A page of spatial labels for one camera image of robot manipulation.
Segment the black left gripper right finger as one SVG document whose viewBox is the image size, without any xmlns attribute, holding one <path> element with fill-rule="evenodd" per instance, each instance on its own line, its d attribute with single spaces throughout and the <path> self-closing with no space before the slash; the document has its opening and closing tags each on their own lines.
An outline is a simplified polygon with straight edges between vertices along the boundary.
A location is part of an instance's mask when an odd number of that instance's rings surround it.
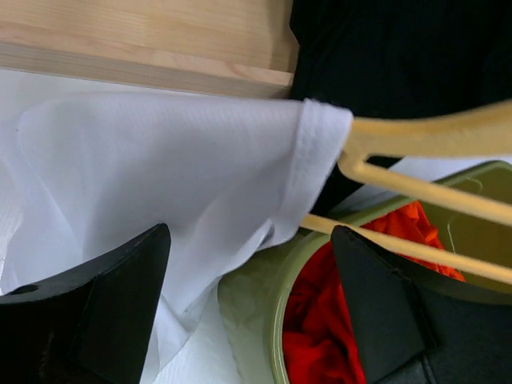
<svg viewBox="0 0 512 384">
<path fill-rule="evenodd" d="M 331 235 L 369 383 L 509 383 L 511 296 L 460 282 L 342 226 Z"/>
</svg>

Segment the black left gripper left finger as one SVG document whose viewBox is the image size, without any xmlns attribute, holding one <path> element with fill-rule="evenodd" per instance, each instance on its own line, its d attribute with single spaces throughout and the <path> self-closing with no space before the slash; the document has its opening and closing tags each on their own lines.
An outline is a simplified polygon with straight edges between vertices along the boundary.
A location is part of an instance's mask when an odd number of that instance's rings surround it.
<svg viewBox="0 0 512 384">
<path fill-rule="evenodd" d="M 165 224 L 1 297 L 3 383 L 138 383 L 171 245 Z"/>
</svg>

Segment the orange t shirt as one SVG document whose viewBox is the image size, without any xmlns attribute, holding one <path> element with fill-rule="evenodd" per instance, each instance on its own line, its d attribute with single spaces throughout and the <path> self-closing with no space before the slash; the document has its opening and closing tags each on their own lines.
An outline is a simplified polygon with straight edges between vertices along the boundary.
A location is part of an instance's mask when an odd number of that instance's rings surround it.
<svg viewBox="0 0 512 384">
<path fill-rule="evenodd" d="M 419 201 L 411 202 L 362 226 L 396 238 L 444 249 L 438 229 L 432 226 Z"/>
</svg>

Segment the white t shirt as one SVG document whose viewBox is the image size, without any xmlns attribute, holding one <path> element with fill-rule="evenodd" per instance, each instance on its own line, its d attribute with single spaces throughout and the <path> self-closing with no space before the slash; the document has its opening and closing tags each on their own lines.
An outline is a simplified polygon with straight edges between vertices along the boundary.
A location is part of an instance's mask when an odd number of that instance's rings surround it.
<svg viewBox="0 0 512 384">
<path fill-rule="evenodd" d="M 1 188 L 23 200 L 1 289 L 47 278 L 166 224 L 173 243 L 142 381 L 198 326 L 219 279 L 297 232 L 352 113 L 1 72 Z"/>
</svg>

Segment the yellow hanger of white shirt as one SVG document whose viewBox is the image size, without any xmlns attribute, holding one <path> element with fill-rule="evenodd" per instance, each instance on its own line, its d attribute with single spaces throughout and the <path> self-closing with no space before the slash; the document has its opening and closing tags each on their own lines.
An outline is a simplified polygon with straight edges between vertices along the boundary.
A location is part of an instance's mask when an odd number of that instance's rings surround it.
<svg viewBox="0 0 512 384">
<path fill-rule="evenodd" d="M 511 207 L 434 182 L 449 171 L 511 158 L 511 102 L 419 120 L 355 118 L 337 160 L 341 173 L 452 211 L 511 224 Z"/>
</svg>

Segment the black t shirt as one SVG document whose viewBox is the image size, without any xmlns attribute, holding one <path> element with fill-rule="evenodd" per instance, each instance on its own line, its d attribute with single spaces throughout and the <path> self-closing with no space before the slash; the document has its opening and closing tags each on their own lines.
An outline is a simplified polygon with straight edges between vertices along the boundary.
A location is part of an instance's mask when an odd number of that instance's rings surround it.
<svg viewBox="0 0 512 384">
<path fill-rule="evenodd" d="M 290 97 L 430 118 L 511 96 L 508 1 L 296 1 Z"/>
</svg>

